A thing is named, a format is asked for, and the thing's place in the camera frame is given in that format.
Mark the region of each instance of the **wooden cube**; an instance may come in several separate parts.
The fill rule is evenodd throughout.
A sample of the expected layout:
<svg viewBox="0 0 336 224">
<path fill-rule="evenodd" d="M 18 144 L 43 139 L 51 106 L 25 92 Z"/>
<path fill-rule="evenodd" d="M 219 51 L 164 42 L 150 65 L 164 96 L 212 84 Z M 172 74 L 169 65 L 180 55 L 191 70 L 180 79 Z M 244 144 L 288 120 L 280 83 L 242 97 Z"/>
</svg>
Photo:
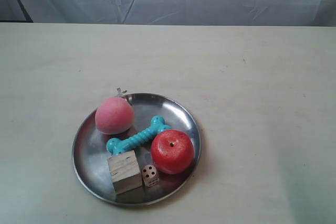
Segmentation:
<svg viewBox="0 0 336 224">
<path fill-rule="evenodd" d="M 125 152 L 108 159 L 110 174 L 116 194 L 142 186 L 139 164 L 134 151 Z"/>
<path fill-rule="evenodd" d="M 141 170 L 142 179 L 145 186 L 151 187 L 159 183 L 159 173 L 154 165 L 146 165 Z"/>
</svg>

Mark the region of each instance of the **pink ball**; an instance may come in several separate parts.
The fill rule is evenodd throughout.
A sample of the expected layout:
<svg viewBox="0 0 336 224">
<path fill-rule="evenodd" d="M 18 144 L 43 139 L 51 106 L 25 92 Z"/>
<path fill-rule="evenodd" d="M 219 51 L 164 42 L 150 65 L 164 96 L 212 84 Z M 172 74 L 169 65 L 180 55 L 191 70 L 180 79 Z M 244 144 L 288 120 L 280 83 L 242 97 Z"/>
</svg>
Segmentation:
<svg viewBox="0 0 336 224">
<path fill-rule="evenodd" d="M 96 111 L 96 127 L 103 134 L 119 134 L 129 129 L 134 121 L 132 106 L 121 97 L 105 100 Z"/>
</svg>

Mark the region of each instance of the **silver plate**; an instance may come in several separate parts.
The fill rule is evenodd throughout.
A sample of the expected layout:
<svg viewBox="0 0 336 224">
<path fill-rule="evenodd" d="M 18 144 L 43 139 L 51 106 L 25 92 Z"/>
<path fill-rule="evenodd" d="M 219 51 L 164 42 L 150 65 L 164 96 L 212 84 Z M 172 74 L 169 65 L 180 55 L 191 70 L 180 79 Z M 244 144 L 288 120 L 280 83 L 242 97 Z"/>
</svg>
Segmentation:
<svg viewBox="0 0 336 224">
<path fill-rule="evenodd" d="M 160 173 L 160 182 L 153 187 L 139 187 L 116 195 L 111 181 L 107 159 L 106 142 L 111 135 L 101 134 L 95 125 L 93 111 L 80 126 L 72 147 L 72 161 L 78 179 L 93 195 L 118 206 L 143 206 L 161 201 L 178 191 L 190 178 L 201 155 L 202 141 L 197 124 L 190 113 L 175 101 L 161 95 L 135 93 L 122 96 L 133 107 L 135 120 L 126 132 L 113 137 L 128 138 L 150 126 L 155 115 L 161 115 L 173 129 L 189 135 L 194 146 L 194 159 L 183 173 L 167 175 Z M 135 149 L 140 169 L 152 164 L 151 143 Z"/>
</svg>

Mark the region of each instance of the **table surface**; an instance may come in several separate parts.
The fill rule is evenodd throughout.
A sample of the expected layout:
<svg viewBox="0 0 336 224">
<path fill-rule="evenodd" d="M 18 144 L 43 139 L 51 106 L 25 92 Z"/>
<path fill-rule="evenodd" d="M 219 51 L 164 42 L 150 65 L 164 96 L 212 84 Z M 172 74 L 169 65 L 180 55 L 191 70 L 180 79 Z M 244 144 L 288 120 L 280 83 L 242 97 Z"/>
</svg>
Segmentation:
<svg viewBox="0 0 336 224">
<path fill-rule="evenodd" d="M 336 28 L 0 24 L 1 223 L 335 223 Z M 121 87 L 184 105 L 195 176 L 141 209 L 109 205 L 71 162 Z"/>
</svg>

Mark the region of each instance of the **rubber bone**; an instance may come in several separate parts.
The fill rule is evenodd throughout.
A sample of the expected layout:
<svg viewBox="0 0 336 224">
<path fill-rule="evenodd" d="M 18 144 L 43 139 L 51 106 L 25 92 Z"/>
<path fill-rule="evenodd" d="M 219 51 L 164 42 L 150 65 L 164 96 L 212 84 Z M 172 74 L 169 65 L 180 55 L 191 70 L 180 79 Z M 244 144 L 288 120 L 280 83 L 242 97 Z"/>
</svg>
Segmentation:
<svg viewBox="0 0 336 224">
<path fill-rule="evenodd" d="M 159 133 L 169 129 L 171 129 L 171 127 L 165 124 L 164 118 L 157 115 L 152 118 L 151 126 L 143 130 L 142 132 L 139 132 L 138 134 L 125 140 L 121 140 L 119 138 L 111 138 L 106 144 L 106 149 L 108 150 L 108 152 L 112 153 L 113 156 L 129 152 L 137 146 L 153 139 Z"/>
</svg>

